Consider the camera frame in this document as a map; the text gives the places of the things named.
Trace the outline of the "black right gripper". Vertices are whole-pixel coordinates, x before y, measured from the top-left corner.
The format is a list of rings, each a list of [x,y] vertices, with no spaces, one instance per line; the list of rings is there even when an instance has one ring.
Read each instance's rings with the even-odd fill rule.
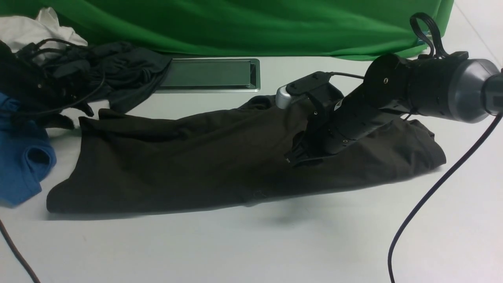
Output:
[[[293,168],[318,165],[406,113],[404,102],[360,85],[323,113],[324,118],[312,115],[284,158]]]

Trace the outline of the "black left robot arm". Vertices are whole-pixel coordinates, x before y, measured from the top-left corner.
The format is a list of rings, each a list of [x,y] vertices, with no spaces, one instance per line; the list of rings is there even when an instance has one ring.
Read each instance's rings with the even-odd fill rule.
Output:
[[[18,110],[1,113],[16,127],[33,121],[44,129],[72,130],[73,121],[62,111],[74,108],[94,115],[87,104],[98,91],[89,86],[90,51],[72,43],[64,50],[42,48],[45,43],[30,43],[16,53],[1,43],[1,92],[19,103]]]

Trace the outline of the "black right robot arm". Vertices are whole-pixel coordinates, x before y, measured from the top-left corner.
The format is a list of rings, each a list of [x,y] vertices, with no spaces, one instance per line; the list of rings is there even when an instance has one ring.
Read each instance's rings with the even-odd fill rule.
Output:
[[[285,155],[294,166],[334,156],[405,114],[464,123],[502,114],[502,71],[463,51],[442,59],[380,56],[346,96],[330,83],[335,75],[313,72],[278,88],[278,108],[304,101],[314,107],[306,130]]]

